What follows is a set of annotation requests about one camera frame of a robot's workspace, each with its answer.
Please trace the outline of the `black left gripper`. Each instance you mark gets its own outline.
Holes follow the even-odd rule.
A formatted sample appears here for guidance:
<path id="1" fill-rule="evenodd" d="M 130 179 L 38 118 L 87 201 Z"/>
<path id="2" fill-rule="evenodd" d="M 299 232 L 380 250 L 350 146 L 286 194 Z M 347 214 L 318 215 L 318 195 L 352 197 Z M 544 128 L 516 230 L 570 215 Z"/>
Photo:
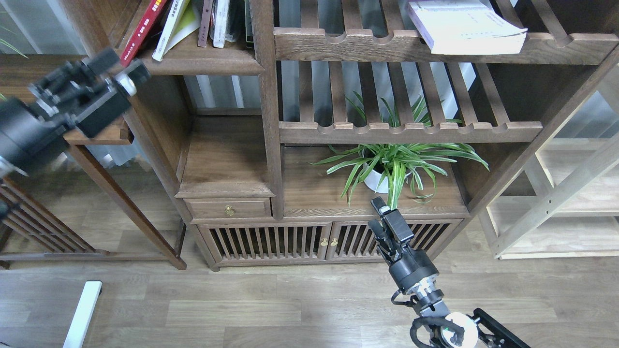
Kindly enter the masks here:
<path id="1" fill-rule="evenodd" d="M 73 129 L 73 115 L 65 112 L 76 110 L 76 127 L 88 138 L 126 112 L 130 97 L 151 74 L 142 61 L 132 61 L 113 78 L 99 78 L 118 62 L 117 53 L 107 48 L 93 58 L 67 61 L 30 84 L 38 105 L 53 116 L 16 98 L 1 102 L 1 176 L 27 176 L 59 157 L 68 148 L 63 136 Z"/>

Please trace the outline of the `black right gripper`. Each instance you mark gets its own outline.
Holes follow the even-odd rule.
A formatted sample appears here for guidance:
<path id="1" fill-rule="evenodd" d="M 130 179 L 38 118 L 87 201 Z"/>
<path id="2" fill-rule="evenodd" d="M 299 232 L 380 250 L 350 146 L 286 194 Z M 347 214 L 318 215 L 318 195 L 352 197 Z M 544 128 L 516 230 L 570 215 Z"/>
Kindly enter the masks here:
<path id="1" fill-rule="evenodd" d="M 398 289 L 411 293 L 411 288 L 422 279 L 439 275 L 426 251 L 411 249 L 409 242 L 414 233 L 400 211 L 391 209 L 380 197 L 371 200 L 370 204 L 380 219 L 370 221 L 369 227 L 380 255 L 391 264 L 390 275 Z"/>

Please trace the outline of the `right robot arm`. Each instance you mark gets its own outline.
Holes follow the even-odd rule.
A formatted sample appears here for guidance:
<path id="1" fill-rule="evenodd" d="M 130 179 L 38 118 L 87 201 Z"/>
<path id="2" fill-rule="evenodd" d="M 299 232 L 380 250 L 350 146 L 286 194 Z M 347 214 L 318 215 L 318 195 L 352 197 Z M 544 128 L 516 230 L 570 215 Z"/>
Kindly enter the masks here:
<path id="1" fill-rule="evenodd" d="M 389 266 L 389 273 L 398 289 L 396 297 L 409 295 L 404 306 L 415 310 L 410 337 L 419 348 L 473 348 L 478 341 L 489 348 L 525 348 L 527 344 L 480 308 L 468 316 L 450 311 L 443 302 L 443 293 L 435 286 L 438 269 L 424 250 L 409 246 L 414 233 L 401 213 L 389 207 L 382 198 L 371 201 L 380 219 L 369 222 L 378 251 Z"/>

